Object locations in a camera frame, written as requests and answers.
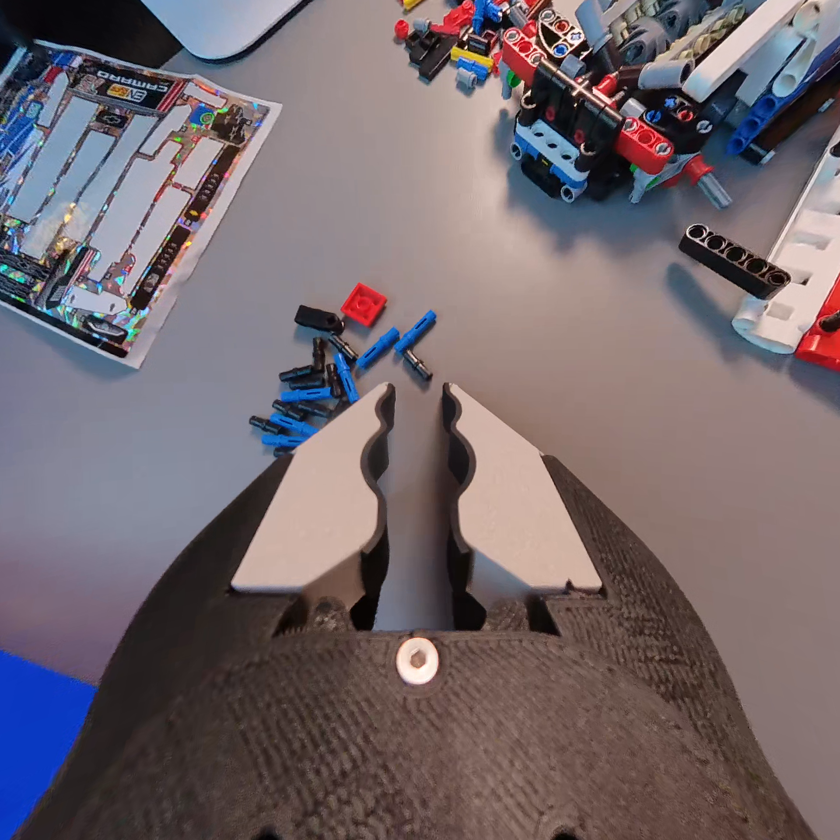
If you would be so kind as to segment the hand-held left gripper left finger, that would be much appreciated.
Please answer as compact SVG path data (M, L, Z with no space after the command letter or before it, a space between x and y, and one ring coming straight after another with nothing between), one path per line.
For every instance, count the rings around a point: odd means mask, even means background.
M394 385L379 384L297 449L233 576L236 592L306 606L334 598L375 616L389 564L379 481L395 407Z

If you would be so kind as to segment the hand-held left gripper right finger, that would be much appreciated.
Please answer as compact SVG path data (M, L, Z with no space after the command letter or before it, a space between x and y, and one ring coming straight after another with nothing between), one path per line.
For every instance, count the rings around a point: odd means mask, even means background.
M456 621L501 603L539 611L545 596L599 595L603 581L543 453L462 387L444 383L447 573Z

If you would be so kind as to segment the pile of blue black pins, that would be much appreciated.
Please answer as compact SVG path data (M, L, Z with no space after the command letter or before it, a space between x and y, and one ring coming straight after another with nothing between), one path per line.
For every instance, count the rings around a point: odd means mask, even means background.
M416 346L437 320L436 312L428 310L410 329L388 329L362 352L353 348L343 332L336 335L308 329L313 332L311 360L279 372L280 391L271 413L253 415L248 424L260 433L260 443L280 458L293 455L356 404L361 399L358 380L387 355L393 354L422 384L428 384L434 375L417 356Z

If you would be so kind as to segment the black lego connector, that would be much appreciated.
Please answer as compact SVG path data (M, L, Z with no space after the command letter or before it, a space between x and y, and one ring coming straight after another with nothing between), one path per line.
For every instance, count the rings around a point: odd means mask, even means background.
M300 305L294 318L295 323L303 328L319 332L341 335L344 320L333 311Z

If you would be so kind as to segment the red square lego plate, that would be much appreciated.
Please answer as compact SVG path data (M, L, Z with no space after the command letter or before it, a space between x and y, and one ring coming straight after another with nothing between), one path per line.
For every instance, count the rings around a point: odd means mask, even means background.
M347 319L370 329L382 315L386 304L386 295L360 282L345 299L340 311Z

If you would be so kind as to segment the black lego beam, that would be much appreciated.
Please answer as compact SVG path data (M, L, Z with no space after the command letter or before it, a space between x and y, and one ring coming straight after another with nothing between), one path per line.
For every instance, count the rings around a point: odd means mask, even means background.
M750 296L769 300L791 283L788 271L704 224L688 226L679 251Z

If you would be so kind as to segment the red and white lego panel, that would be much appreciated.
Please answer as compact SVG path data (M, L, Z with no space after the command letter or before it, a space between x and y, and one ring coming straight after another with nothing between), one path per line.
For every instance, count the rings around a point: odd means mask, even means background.
M776 354L839 370L839 131L836 130L770 252L791 282L768 301L745 297L731 326Z

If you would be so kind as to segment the blue white red lego car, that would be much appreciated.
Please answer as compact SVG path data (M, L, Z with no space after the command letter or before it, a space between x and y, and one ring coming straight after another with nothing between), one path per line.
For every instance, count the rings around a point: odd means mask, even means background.
M502 96L520 90L510 153L553 199L639 203L686 180L729 194L704 159L731 125L740 154L784 105L838 70L838 2L515 2L499 18Z

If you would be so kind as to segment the pile of mixed lego pieces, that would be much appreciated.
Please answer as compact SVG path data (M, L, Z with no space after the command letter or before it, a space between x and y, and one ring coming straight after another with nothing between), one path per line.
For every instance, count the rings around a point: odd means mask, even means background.
M407 14L418 5L402 2L393 39L404 48L409 66L422 83L432 83L447 67L455 69L456 85L465 91L498 75L500 41L505 24L510 22L510 2L450 2L437 22L427 17L409 19Z

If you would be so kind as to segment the instruction booklet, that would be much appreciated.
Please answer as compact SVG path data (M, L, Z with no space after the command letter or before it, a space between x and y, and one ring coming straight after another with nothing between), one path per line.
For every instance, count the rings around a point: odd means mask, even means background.
M1 81L2 308L138 370L282 106L43 41Z

